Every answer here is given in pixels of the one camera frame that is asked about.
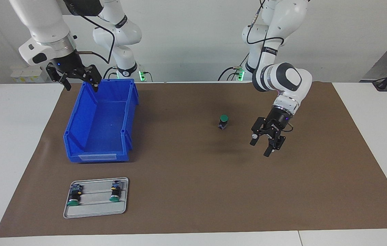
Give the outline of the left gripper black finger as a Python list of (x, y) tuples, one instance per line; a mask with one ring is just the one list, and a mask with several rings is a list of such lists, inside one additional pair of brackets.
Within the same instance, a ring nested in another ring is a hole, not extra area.
[(265, 117), (258, 117), (251, 127), (252, 131), (252, 139), (250, 141), (251, 146), (255, 146), (258, 142), (259, 138), (263, 135), (268, 134), (268, 128), (265, 129), (265, 125), (267, 124), (267, 119)]
[(270, 132), (266, 136), (268, 137), (268, 147), (263, 155), (269, 157), (275, 150), (281, 149), (286, 137), (282, 136), (281, 132)]

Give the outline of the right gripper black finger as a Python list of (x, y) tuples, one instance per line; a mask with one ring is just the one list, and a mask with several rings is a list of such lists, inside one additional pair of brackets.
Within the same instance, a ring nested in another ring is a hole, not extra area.
[(98, 92), (102, 76), (95, 65), (78, 68), (77, 75), (78, 79), (83, 82), (89, 83), (95, 93)]
[(67, 91), (71, 90), (71, 84), (69, 83), (69, 81), (67, 79), (66, 73), (60, 75), (53, 64), (48, 64), (46, 66), (46, 72), (47, 72), (48, 76), (50, 77), (50, 80), (63, 85)]

